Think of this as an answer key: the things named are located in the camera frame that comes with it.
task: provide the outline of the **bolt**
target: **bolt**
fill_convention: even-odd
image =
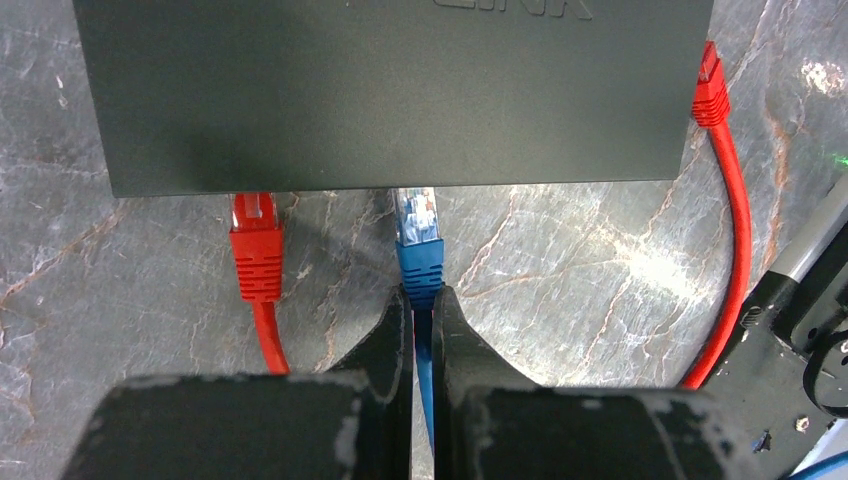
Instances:
[[[806,433],[808,428],[810,428],[810,418],[806,415],[801,415],[798,420],[795,420],[795,430]]]

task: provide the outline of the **blue connector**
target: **blue connector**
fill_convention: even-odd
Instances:
[[[433,304],[442,289],[445,242],[439,235],[436,195],[432,188],[398,188],[394,192],[397,254],[403,289],[412,305],[415,362],[427,422],[430,449],[434,448],[433,415]]]

